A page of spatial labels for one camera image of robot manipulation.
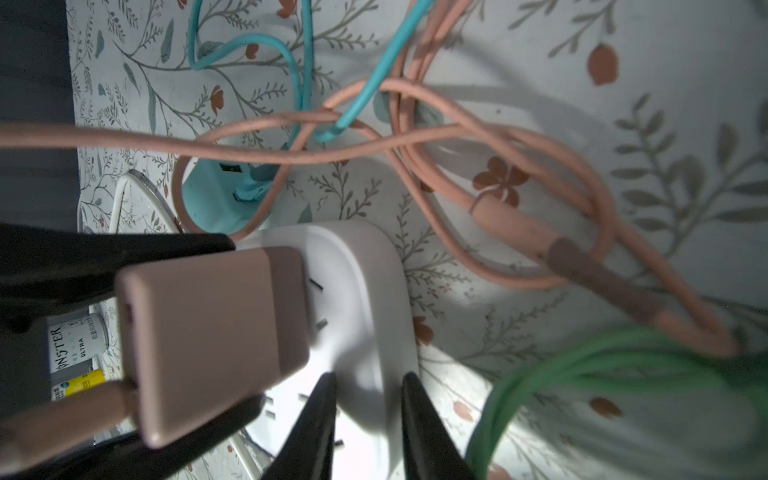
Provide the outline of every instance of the white can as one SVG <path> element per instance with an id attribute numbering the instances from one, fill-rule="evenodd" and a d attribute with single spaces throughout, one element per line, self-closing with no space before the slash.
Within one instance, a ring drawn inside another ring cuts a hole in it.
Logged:
<path id="1" fill-rule="evenodd" d="M 98 313 L 48 326 L 51 373 L 89 360 L 107 349 L 107 329 Z"/>

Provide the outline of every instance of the white power strip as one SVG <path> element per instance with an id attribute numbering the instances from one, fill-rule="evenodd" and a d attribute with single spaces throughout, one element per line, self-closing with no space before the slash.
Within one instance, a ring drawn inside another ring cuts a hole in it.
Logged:
<path id="1" fill-rule="evenodd" d="M 317 379 L 338 383 L 333 480 L 383 480 L 402 459 L 400 386 L 419 371 L 406 279 L 389 239 L 369 223 L 260 230 L 237 244 L 301 251 L 314 340 L 309 363 L 266 392 L 246 431 L 272 455 L 283 447 Z"/>

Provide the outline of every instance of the yellow label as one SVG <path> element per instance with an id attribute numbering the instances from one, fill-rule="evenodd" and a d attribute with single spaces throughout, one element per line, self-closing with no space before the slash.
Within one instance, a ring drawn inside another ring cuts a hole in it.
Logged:
<path id="1" fill-rule="evenodd" d="M 104 372 L 101 369 L 96 369 L 93 372 L 88 372 L 76 379 L 59 383 L 54 386 L 51 389 L 51 397 L 53 400 L 60 400 L 64 397 L 72 396 L 77 392 L 82 392 L 83 390 L 95 387 L 99 383 L 104 383 Z"/>

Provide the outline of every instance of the floral tablecloth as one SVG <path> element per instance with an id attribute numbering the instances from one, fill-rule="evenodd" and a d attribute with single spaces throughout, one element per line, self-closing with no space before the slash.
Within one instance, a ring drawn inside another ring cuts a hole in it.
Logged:
<path id="1" fill-rule="evenodd" d="M 367 76 L 408 2 L 312 3 L 317 105 L 340 85 Z M 68 0 L 77 124 L 193 138 L 227 122 L 291 109 L 286 64 L 270 48 L 251 45 L 191 71 L 189 9 L 187 0 Z M 296 0 L 205 0 L 198 50 L 260 31 L 283 39 L 301 61 L 299 13 Z M 738 327 L 749 349 L 760 349 L 768 343 L 767 15 L 764 0 L 478 0 L 426 81 L 488 121 L 529 127 L 583 154 L 613 190 L 621 216 Z M 382 106 L 377 97 L 361 118 L 386 133 Z M 419 120 L 448 119 L 423 108 Z M 278 148 L 285 140 L 286 132 L 276 130 L 234 141 Z M 350 135 L 339 142 L 356 140 Z M 594 225 L 487 148 L 469 141 L 429 148 L 469 190 L 495 190 L 582 245 L 596 237 Z M 86 230 L 107 230 L 115 182 L 126 171 L 142 174 L 168 198 L 172 156 L 102 148 L 78 153 Z M 466 213 L 434 201 L 486 263 L 510 273 L 529 265 L 480 232 Z M 365 220 L 391 238 L 408 279 L 422 381 L 461 451 L 493 380 L 627 324 L 574 286 L 506 290 L 470 274 L 445 251 L 382 158 L 295 168 L 270 224 L 302 216 Z M 166 230 L 130 188 L 120 226 L 124 232 Z M 620 247 L 607 263 L 664 293 Z M 115 339 L 114 306 L 100 308 Z M 120 375 L 118 344 L 103 363 L 110 375 Z M 756 424 L 750 412 L 728 392 L 609 398 L 543 392 L 509 429 L 492 478 L 739 478 L 702 458 L 747 444 Z M 243 475 L 222 444 L 176 477 Z"/>

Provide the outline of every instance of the teal charger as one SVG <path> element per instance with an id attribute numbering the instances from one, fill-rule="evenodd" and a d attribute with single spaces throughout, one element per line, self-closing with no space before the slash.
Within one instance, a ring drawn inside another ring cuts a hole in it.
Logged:
<path id="1" fill-rule="evenodd" d="M 192 221 L 208 233 L 229 235 L 245 227 L 272 187 L 278 167 L 201 158 L 181 186 Z"/>

